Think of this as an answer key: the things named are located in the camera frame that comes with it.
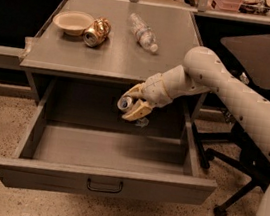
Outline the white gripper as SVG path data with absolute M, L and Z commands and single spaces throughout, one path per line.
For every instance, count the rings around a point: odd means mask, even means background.
M 173 101 L 166 91 L 164 76 L 161 73 L 148 77 L 143 84 L 136 84 L 124 93 L 123 97 L 138 99 L 122 115 L 124 120 L 131 122 L 146 117 L 153 111 L 153 107 L 162 108 Z

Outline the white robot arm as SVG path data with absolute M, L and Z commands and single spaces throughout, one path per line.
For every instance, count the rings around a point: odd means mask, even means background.
M 136 84 L 117 106 L 123 118 L 132 122 L 177 97 L 209 91 L 218 96 L 270 162 L 270 101 L 232 76 L 216 53 L 204 46 L 190 49 L 181 65 Z M 255 216 L 270 216 L 270 184 Z

